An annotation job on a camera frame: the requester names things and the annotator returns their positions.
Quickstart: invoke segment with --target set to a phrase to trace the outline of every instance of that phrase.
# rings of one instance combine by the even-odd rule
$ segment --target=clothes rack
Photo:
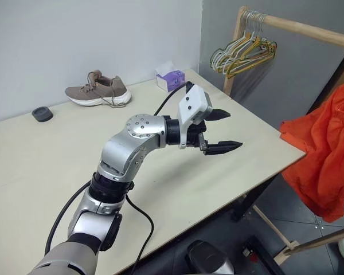
[[[236,27],[234,29],[233,40],[240,38],[243,35],[244,28],[242,25],[242,16],[245,11],[248,10],[247,6],[240,8],[237,15]],[[338,45],[344,47],[344,34],[332,32],[329,30],[321,29],[319,27],[314,27],[299,22],[282,19],[272,15],[266,15],[263,19],[263,23],[269,26],[277,27],[280,29],[288,30],[289,32],[299,33],[304,36],[312,37],[314,39],[324,41],[326,43]],[[232,90],[234,77],[224,79],[223,91],[227,95],[230,95]]]

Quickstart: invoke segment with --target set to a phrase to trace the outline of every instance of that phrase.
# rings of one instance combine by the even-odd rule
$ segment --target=beige sneaker
[[[82,87],[68,87],[65,94],[73,102],[83,106],[107,104],[112,107],[125,106],[131,98],[120,77],[110,79],[99,70],[88,73],[88,84]]]

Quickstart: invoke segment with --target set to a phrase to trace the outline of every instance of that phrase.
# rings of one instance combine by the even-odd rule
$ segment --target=white shoe sole
[[[97,106],[101,104],[106,104],[106,102],[103,99],[107,100],[108,102],[112,104],[112,97],[104,97],[103,99],[99,98],[99,99],[91,99],[91,100],[78,100],[78,99],[72,99],[71,97],[68,97],[68,98],[72,102],[79,105],[83,105],[83,106]],[[131,98],[131,92],[129,90],[126,90],[126,93],[124,93],[121,96],[113,97],[115,105],[126,104],[129,102],[130,98]]]

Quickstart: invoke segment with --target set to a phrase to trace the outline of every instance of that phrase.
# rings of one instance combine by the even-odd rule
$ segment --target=white tabletop
[[[192,70],[190,80],[208,92],[213,108],[232,116],[207,122],[210,143],[244,144],[227,154],[203,156],[198,148],[167,146],[147,156],[129,192],[155,223],[144,255],[280,172],[304,153],[279,132],[219,91]],[[137,113],[153,114],[166,92],[146,81],[128,87],[125,108],[82,107],[71,102],[51,107],[54,117],[38,123],[26,114],[0,122],[0,275],[26,274],[44,253],[49,230],[68,198],[96,170],[104,143]],[[184,91],[160,115],[175,118]],[[64,215],[53,245],[67,238],[77,200]],[[136,259],[147,237],[148,220],[122,207],[123,220],[113,247],[99,255],[96,274],[112,274]]]

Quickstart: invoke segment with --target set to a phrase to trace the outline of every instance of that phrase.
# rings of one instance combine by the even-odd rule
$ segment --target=robotic arm
[[[205,155],[234,150],[242,143],[210,145],[203,136],[204,120],[228,116],[213,109],[208,94],[193,85],[179,103],[178,119],[146,114],[131,117],[105,144],[97,171],[70,222],[68,240],[46,254],[29,275],[95,274],[98,252],[109,249],[116,238],[122,220],[119,211],[146,155],[167,144],[180,149],[199,147]]]

